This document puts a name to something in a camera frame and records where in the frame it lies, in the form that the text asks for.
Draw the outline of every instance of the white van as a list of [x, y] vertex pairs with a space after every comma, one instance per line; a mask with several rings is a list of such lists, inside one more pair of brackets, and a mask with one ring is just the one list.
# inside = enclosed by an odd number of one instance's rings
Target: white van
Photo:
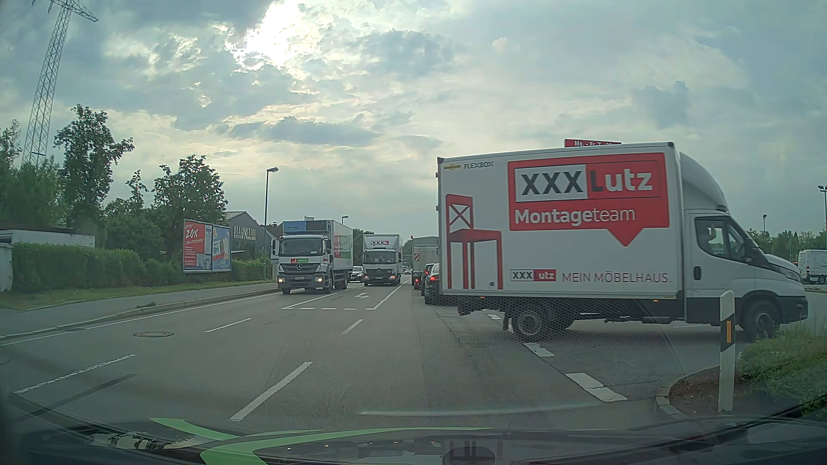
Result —
[[827, 250], [798, 252], [798, 272], [807, 284], [827, 284]]

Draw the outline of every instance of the parked car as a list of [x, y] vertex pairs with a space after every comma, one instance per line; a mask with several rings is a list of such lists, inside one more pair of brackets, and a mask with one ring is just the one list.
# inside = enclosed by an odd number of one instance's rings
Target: parked car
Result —
[[439, 263], [431, 268], [428, 273], [428, 278], [423, 282], [423, 295], [425, 296], [425, 304], [441, 304], [445, 297], [439, 288]]
[[436, 263], [426, 264], [425, 269], [422, 270], [422, 277], [418, 278], [421, 280], [421, 282], [414, 283], [413, 287], [414, 289], [419, 289], [419, 295], [425, 295], [425, 286], [423, 284], [428, 282], [428, 274], [431, 272], [434, 265], [436, 265]]
[[351, 282], [360, 282], [364, 276], [365, 272], [361, 266], [353, 266], [353, 271], [351, 271]]

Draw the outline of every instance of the street lamp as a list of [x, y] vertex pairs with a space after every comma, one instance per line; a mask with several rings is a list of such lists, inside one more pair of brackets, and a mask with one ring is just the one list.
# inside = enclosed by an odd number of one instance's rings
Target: street lamp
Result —
[[820, 185], [819, 190], [825, 195], [825, 243], [827, 243], [827, 188]]
[[278, 166], [273, 166], [267, 170], [267, 180], [264, 183], [264, 227], [267, 228], [267, 199], [270, 191], [270, 173], [275, 173], [279, 170]]

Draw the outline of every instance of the curb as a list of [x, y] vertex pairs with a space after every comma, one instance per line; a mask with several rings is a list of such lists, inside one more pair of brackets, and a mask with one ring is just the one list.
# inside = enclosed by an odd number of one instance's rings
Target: curb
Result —
[[4, 334], [0, 335], [0, 342], [11, 339], [24, 338], [26, 336], [33, 336], [35, 334], [48, 333], [51, 331], [58, 331], [61, 329], [73, 328], [76, 326], [84, 326], [92, 323], [103, 323], [106, 321], [113, 321], [118, 319], [127, 319], [133, 316], [142, 316], [148, 314], [159, 314], [168, 310], [187, 309], [190, 307], [198, 307], [200, 305], [217, 304], [221, 302], [228, 302], [230, 300], [239, 300], [246, 297], [257, 297], [258, 295], [274, 294], [278, 292], [278, 288], [253, 290], [250, 292], [242, 292], [239, 294], [217, 295], [215, 297], [205, 297], [203, 299], [183, 300], [181, 302], [170, 302], [168, 304], [152, 305], [151, 307], [140, 307], [137, 309], [125, 310], [116, 314], [110, 314], [93, 319], [85, 319], [83, 321], [76, 321], [69, 324], [61, 324], [60, 326], [50, 326], [48, 328], [35, 329], [26, 331], [24, 333]]
[[657, 388], [655, 393], [655, 413], [664, 420], [670, 419], [685, 419], [686, 414], [672, 406], [669, 401], [669, 391], [675, 383], [671, 386], [664, 386]]

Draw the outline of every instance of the road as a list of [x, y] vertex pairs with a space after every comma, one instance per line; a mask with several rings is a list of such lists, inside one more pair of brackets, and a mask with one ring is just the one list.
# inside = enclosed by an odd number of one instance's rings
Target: road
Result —
[[[827, 295], [810, 305], [823, 321]], [[410, 285], [262, 295], [2, 343], [0, 381], [103, 422], [593, 429], [656, 422], [659, 386], [718, 364], [709, 326], [580, 321], [523, 344], [500, 318]]]

